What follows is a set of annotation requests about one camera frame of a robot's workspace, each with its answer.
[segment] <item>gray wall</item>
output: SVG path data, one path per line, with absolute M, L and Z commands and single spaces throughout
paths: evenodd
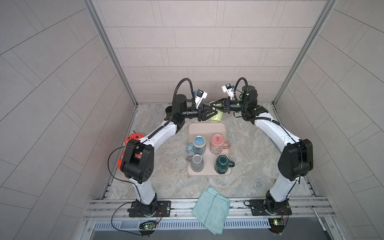
M 133 109 L 81 0 L 0 1 L 1 239 L 69 239 Z
M 349 239 L 384 239 L 384 1 L 339 0 L 277 108 Z
M 245 77 L 272 101 L 325 1 L 92 1 L 138 102 L 189 77 L 206 101 Z M 188 94 L 188 84 L 179 89 Z

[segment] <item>light blue towel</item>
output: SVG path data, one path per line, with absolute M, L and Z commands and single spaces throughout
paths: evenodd
M 202 224 L 204 224 L 205 220 L 207 219 L 208 212 L 211 208 L 214 198 L 214 195 L 203 190 L 195 204 L 195 207 L 192 209 L 192 215 L 195 216 L 195 218 L 197 218 Z
M 201 193 L 192 214 L 213 234 L 222 234 L 229 206 L 230 200 L 209 187 Z

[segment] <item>pink mug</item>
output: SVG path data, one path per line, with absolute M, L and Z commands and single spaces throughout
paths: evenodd
M 209 150 L 215 155 L 219 155 L 223 149 L 228 149 L 230 147 L 229 143 L 224 140 L 224 137 L 220 134 L 215 134 L 211 137 L 211 144 Z

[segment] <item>red object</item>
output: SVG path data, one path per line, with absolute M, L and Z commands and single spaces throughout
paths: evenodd
M 124 140 L 124 145 L 127 146 L 127 142 L 131 139 L 135 139 L 135 140 L 139 140 L 140 138 L 144 137 L 142 134 L 140 133 L 134 133 L 134 134 L 131 134 L 129 135 L 125 140 Z
M 131 134 L 129 135 L 125 140 L 124 140 L 124 145 L 127 146 L 127 142 L 131 139 L 135 139 L 135 140 L 139 140 L 140 138 L 144 137 L 142 134 L 140 133 L 134 133 L 134 134 Z M 122 160 L 121 158 L 119 157 L 118 159 L 118 169 L 120 169 L 121 167 L 121 163 L 122 163 Z

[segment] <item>beige tray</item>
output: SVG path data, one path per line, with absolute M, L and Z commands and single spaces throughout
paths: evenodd
M 190 176 L 228 176 L 232 173 L 232 168 L 228 168 L 225 174 L 218 174 L 215 171 L 215 162 L 219 155 L 214 155 L 209 151 L 211 137 L 214 134 L 220 134 L 227 141 L 227 129 L 223 123 L 191 123 L 188 127 L 188 144 L 191 144 L 195 136 L 203 136 L 207 142 L 205 153 L 202 155 L 204 168 L 200 172 L 192 170 L 191 165 L 187 162 L 187 174 Z M 226 155 L 230 160 L 230 152 L 228 149 L 223 149 L 220 155 Z

